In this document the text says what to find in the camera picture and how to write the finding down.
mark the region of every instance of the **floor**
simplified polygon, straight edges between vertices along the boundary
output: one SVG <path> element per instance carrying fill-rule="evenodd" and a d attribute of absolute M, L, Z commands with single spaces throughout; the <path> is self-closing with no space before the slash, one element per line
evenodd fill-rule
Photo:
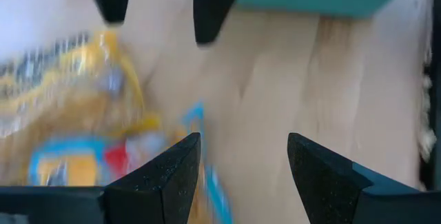
<path fill-rule="evenodd" d="M 430 7 L 391 0 L 367 20 L 233 10 L 217 43 L 198 48 L 192 0 L 130 0 L 119 32 L 166 122 L 204 101 L 236 223 L 308 223 L 290 132 L 417 186 Z M 92 0 L 0 0 L 0 12 L 0 58 L 103 27 Z"/>

